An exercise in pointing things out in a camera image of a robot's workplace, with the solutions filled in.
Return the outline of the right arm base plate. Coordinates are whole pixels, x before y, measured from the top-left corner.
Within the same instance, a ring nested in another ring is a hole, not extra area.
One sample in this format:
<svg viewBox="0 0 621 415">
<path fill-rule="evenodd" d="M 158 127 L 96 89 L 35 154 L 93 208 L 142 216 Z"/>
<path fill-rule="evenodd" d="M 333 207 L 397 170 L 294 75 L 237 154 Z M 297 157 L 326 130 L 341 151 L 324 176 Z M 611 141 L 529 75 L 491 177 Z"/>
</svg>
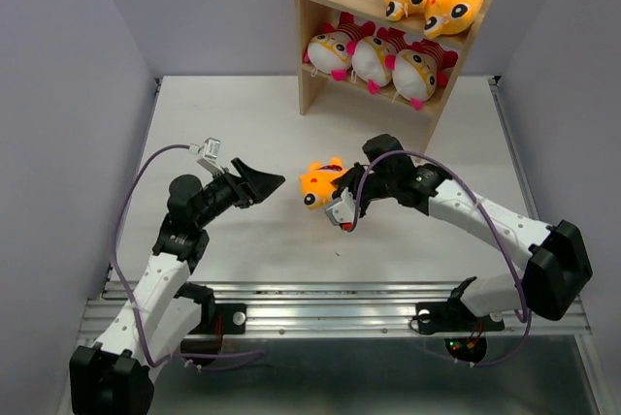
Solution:
<svg viewBox="0 0 621 415">
<path fill-rule="evenodd" d="M 415 306 L 409 327 L 421 335 L 436 333 L 469 333 L 472 331 L 501 332 L 503 320 L 494 321 L 490 315 L 475 317 L 463 305 L 449 302 L 423 302 Z"/>
</svg>

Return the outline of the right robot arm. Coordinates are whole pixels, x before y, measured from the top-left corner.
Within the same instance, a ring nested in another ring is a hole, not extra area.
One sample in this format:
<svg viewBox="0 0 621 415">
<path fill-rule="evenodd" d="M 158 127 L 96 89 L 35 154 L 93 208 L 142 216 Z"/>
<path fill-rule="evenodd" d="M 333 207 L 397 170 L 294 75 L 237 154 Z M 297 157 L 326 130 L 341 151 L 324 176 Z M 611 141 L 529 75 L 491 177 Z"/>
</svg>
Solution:
<svg viewBox="0 0 621 415">
<path fill-rule="evenodd" d="M 464 279 L 444 301 L 419 303 L 412 319 L 418 333 L 467 331 L 506 311 L 521 322 L 533 314 L 559 321 L 592 278 L 583 237 L 570 221 L 549 224 L 498 205 L 389 134 L 366 141 L 362 150 L 368 163 L 355 164 L 333 183 L 324 209 L 333 225 L 352 232 L 371 203 L 392 199 L 497 248 L 507 265 L 505 274 Z"/>
</svg>

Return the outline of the white pink plush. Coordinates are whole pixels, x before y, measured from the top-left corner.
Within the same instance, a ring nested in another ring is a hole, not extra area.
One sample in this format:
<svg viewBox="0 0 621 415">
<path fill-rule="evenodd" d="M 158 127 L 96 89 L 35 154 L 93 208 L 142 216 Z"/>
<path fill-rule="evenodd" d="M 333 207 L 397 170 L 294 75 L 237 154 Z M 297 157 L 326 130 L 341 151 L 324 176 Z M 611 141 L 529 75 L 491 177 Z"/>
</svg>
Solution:
<svg viewBox="0 0 621 415">
<path fill-rule="evenodd" d="M 351 57 L 351 79 L 360 79 L 367 85 L 370 94 L 375 95 L 392 80 L 392 72 L 386 66 L 386 59 L 407 47 L 405 33 L 395 28 L 380 27 L 372 36 L 347 44 Z"/>
<path fill-rule="evenodd" d="M 333 80 L 346 79 L 351 67 L 353 48 L 365 37 L 372 36 L 376 25 L 366 20 L 355 22 L 354 15 L 341 12 L 337 25 L 324 22 L 303 53 L 303 61 L 313 70 L 329 75 Z"/>
<path fill-rule="evenodd" d="M 447 86 L 448 75 L 445 71 L 453 68 L 458 59 L 457 51 L 444 49 L 440 44 L 424 39 L 388 55 L 386 66 L 391 72 L 396 94 L 420 111 L 438 87 Z"/>
</svg>

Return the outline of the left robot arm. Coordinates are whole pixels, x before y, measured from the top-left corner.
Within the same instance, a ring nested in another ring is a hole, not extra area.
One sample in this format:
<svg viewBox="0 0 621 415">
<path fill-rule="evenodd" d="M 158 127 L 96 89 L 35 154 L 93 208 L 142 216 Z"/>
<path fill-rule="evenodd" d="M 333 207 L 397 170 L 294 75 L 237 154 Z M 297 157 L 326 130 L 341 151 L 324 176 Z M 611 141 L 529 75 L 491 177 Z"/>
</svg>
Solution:
<svg viewBox="0 0 621 415">
<path fill-rule="evenodd" d="M 206 227 L 228 208 L 262 203 L 285 182 L 239 158 L 232 165 L 234 174 L 211 165 L 208 184 L 194 175 L 171 181 L 167 213 L 141 279 L 108 328 L 70 359 L 74 413 L 148 413 L 157 376 L 180 343 L 214 324 L 212 289 L 189 280 L 210 240 Z"/>
</svg>

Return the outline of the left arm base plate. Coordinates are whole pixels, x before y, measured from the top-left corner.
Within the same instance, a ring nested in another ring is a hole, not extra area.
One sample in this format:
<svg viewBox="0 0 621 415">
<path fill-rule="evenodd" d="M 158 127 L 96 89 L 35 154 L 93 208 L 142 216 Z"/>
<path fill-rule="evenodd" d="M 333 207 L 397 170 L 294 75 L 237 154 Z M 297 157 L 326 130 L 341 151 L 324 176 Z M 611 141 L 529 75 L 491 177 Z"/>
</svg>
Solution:
<svg viewBox="0 0 621 415">
<path fill-rule="evenodd" d="M 247 306 L 245 303 L 215 303 L 203 306 L 199 324 L 190 335 L 243 335 Z"/>
</svg>

